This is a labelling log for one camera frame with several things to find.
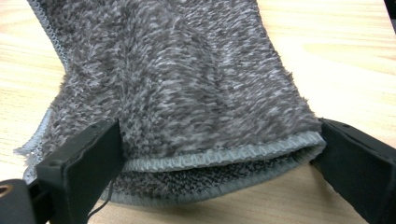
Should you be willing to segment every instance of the heather gray textile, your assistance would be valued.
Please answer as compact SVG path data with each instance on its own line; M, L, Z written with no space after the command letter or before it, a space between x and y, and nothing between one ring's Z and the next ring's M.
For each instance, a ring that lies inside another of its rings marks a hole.
M127 160L112 201L193 203L261 183L325 143L255 1L30 1L65 69L19 152L35 164L99 119Z

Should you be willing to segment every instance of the wooden surface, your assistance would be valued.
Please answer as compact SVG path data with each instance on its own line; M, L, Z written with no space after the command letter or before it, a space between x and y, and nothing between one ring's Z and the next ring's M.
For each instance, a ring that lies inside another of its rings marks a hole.
M301 95L396 147L396 35L382 0L259 0L262 20ZM23 0L0 1L0 180L35 131L64 74ZM203 203L154 209L110 203L91 223L365 223L309 165Z

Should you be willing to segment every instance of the fuzzy fleece fabric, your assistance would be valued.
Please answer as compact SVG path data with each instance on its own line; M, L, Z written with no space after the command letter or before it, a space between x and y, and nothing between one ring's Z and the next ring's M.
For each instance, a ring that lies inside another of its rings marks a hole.
M67 139L118 119L111 201L194 203L282 175L324 148L253 0L29 0L64 64L24 179Z

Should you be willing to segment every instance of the stitched hem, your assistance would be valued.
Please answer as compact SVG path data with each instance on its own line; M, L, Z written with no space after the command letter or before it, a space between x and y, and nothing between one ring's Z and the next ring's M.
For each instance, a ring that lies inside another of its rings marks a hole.
M64 69L66 69L68 62L67 62L67 56L64 53L64 47L61 45L61 42L59 41L58 37L56 36L55 31L53 30L52 26L50 25L50 21L45 13L43 7L36 0L28 0L28 3L30 5L30 7L32 8L33 12L35 13L35 16L40 21L41 26L43 27L47 36L49 37L49 40L52 43L52 46L55 48L55 51L58 54L58 57L61 59L62 64L64 65Z
M26 157L25 164L28 166L26 171L23 173L23 179L30 184L36 178L35 166L41 162L41 146L42 146L42 137L47 130L47 127L50 122L50 115L52 110L47 109L43 119L38 125L35 133L32 137L27 141L22 147L14 149L14 153L17 155L22 155Z
M325 143L322 140L320 144L315 147L309 147L302 149L301 152L296 155L285 158L271 168L267 168L255 175L250 175L245 178L234 180L232 182L221 184L217 187L205 189L201 192L195 192L187 195L172 195L163 199L141 197L137 195L127 195L126 193L113 192L111 202L114 203L127 203L138 206L173 206L183 203L197 203L200 201L219 197L221 195L231 193L240 189L245 189L253 185L260 184L264 181L273 179L279 175L286 173L287 171L313 160L319 153L322 152L325 147ZM106 189L101 199L105 199L108 194Z
M233 147L228 150L210 149L202 153L186 154L171 158L130 160L126 162L123 171L169 172L243 161L266 161L304 147L320 145L322 142L323 139L317 132L297 133L285 139L261 146L248 145Z

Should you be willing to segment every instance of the wood grain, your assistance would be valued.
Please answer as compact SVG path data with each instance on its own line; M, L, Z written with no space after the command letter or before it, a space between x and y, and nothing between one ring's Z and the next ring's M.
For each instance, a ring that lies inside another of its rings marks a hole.
M396 34L383 1L262 0L262 22L320 117L396 147ZM35 131L64 70L23 0L0 1L0 180ZM166 209L110 203L91 223L365 223L309 165L203 203Z

